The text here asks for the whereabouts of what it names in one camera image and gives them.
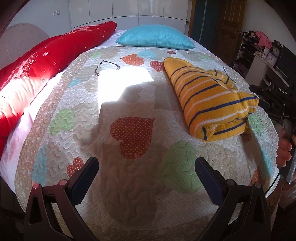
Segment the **person's right hand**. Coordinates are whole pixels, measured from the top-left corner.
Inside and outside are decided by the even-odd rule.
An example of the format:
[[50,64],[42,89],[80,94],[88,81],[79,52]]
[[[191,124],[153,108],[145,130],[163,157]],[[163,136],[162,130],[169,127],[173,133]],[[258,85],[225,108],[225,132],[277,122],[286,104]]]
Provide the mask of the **person's right hand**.
[[279,169],[285,167],[287,162],[292,159],[292,143],[289,142],[286,138],[286,131],[283,128],[280,132],[280,140],[278,141],[278,149],[276,151],[276,164]]

